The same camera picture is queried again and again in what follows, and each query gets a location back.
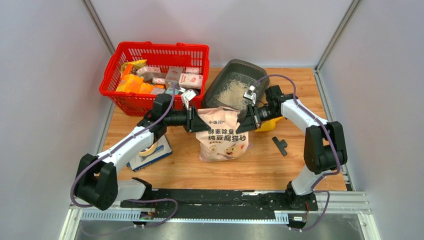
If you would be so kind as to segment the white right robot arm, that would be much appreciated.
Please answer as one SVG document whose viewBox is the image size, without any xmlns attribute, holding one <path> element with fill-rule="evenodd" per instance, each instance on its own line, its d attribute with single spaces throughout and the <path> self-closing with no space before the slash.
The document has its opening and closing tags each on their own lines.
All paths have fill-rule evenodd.
<svg viewBox="0 0 424 240">
<path fill-rule="evenodd" d="M 284 117 L 304 133 L 304 167 L 298 176 L 287 184 L 285 203 L 299 209 L 313 195 L 316 185 L 327 176 L 337 175 L 347 162 L 347 148 L 343 126 L 338 121 L 328 121 L 305 107 L 295 93 L 284 94 L 277 85 L 265 90 L 267 103 L 256 106 L 254 86 L 244 92 L 243 98 L 251 103 L 246 106 L 245 117 L 236 133 L 260 128 L 263 122 Z"/>
</svg>

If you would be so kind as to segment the yellow plastic scoop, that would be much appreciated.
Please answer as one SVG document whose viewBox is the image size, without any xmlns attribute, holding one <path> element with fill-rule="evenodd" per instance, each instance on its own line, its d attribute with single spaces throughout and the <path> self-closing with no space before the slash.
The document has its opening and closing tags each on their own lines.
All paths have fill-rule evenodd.
<svg viewBox="0 0 424 240">
<path fill-rule="evenodd" d="M 284 119 L 283 116 L 273 118 L 261 124 L 260 128 L 256 129 L 255 132 L 269 132 L 273 131 L 276 128 L 277 122 Z"/>
</svg>

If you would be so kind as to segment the black bag clip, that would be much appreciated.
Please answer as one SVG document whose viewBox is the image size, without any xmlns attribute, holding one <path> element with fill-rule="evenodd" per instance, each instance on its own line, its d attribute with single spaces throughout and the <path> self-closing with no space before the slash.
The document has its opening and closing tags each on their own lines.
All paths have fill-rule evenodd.
<svg viewBox="0 0 424 240">
<path fill-rule="evenodd" d="M 288 147 L 288 144 L 284 139 L 279 140 L 276 136 L 274 136 L 272 138 L 272 141 L 274 142 L 274 144 L 276 145 L 276 147 L 278 148 L 278 150 L 284 157 L 288 155 L 288 152 L 286 150 L 286 148 Z"/>
</svg>

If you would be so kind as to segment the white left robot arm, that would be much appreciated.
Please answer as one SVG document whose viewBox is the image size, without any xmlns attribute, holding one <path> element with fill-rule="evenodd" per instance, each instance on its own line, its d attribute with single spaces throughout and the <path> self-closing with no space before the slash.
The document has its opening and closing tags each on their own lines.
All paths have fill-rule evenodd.
<svg viewBox="0 0 424 240">
<path fill-rule="evenodd" d="M 208 132 L 211 128 L 195 107 L 173 110 L 174 95 L 161 93 L 153 107 L 122 140 L 96 155 L 85 154 L 79 162 L 70 189 L 71 202 L 80 208 L 106 210 L 116 201 L 135 202 L 148 207 L 153 194 L 148 183 L 139 178 L 118 180 L 118 173 L 139 153 L 153 146 L 169 126 L 182 126 L 188 133 Z"/>
</svg>

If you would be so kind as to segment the pink cat litter bag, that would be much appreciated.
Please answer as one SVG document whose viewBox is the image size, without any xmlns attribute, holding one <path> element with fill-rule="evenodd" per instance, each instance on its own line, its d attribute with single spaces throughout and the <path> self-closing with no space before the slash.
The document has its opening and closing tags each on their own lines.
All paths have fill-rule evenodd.
<svg viewBox="0 0 424 240">
<path fill-rule="evenodd" d="M 197 114 L 210 129 L 197 132 L 201 162 L 221 162 L 242 156 L 249 147 L 249 133 L 236 133 L 240 111 L 228 107 L 199 109 Z"/>
</svg>

